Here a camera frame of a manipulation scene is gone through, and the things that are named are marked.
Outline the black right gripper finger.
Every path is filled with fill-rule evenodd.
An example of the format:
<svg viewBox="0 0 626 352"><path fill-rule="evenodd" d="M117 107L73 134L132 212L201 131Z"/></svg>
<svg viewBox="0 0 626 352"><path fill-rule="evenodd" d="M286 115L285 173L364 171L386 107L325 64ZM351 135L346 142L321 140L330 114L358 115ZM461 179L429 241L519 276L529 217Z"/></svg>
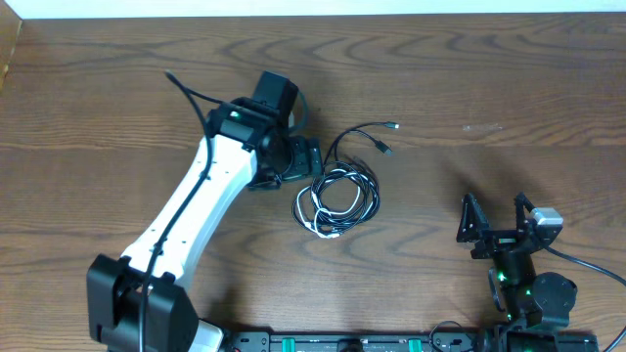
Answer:
<svg viewBox="0 0 626 352"><path fill-rule="evenodd" d="M523 230L526 222L526 212L531 212L535 206L524 192L518 193L514 198L515 225L518 230Z"/></svg>
<svg viewBox="0 0 626 352"><path fill-rule="evenodd" d="M483 232L490 229L488 219L473 194L464 195L462 204L462 216L456 241L478 242L483 238Z"/></svg>

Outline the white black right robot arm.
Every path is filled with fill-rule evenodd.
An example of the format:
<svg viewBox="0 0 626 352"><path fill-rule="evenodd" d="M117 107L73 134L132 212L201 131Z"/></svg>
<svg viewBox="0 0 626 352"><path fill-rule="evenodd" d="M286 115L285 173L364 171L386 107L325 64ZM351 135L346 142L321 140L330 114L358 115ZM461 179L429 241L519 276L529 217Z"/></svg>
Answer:
<svg viewBox="0 0 626 352"><path fill-rule="evenodd" d="M552 207L537 207L523 193L514 198L515 227L491 227L476 197L462 199L457 242L473 245L473 259L490 259L488 281L494 304L507 320L482 328L476 351L597 351L597 339L564 330L576 303L578 287L556 272L538 274L532 254L547 248L563 228Z"/></svg>

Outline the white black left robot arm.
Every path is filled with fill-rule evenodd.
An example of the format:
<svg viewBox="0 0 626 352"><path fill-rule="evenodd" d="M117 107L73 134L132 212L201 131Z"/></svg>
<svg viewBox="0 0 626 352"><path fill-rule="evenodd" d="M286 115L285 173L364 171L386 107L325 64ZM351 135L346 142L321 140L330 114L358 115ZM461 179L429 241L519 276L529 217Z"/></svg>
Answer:
<svg viewBox="0 0 626 352"><path fill-rule="evenodd" d="M265 71L249 97L216 100L198 114L193 164L149 228L86 275L88 327L111 351L218 351L227 332L197 314L188 295L201 255L245 188L278 190L322 172L319 142L292 122L303 99L288 78Z"/></svg>

